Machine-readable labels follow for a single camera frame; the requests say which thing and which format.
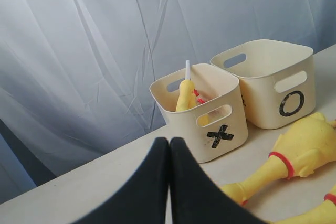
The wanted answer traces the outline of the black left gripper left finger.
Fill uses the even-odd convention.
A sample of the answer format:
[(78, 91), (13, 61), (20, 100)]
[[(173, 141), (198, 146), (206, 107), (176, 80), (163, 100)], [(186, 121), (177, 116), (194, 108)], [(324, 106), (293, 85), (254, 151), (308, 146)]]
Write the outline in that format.
[(74, 223), (165, 223), (169, 180), (170, 146), (157, 137), (127, 182)]

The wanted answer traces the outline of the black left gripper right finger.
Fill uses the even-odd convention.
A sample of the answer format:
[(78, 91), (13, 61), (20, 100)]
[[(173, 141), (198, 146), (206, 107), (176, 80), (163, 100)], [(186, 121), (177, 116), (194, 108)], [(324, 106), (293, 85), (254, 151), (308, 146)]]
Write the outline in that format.
[(181, 137), (170, 140), (173, 223), (264, 223), (226, 196), (199, 166)]

